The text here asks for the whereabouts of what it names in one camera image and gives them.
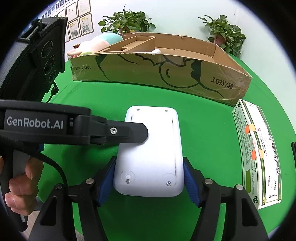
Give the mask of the person's left hand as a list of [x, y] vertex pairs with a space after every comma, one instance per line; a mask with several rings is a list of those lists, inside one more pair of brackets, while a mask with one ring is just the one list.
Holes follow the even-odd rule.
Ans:
[[27, 216], [34, 211], [43, 168], [42, 161], [30, 158], [26, 163], [25, 173], [9, 181], [10, 190], [5, 194], [5, 202], [13, 212]]

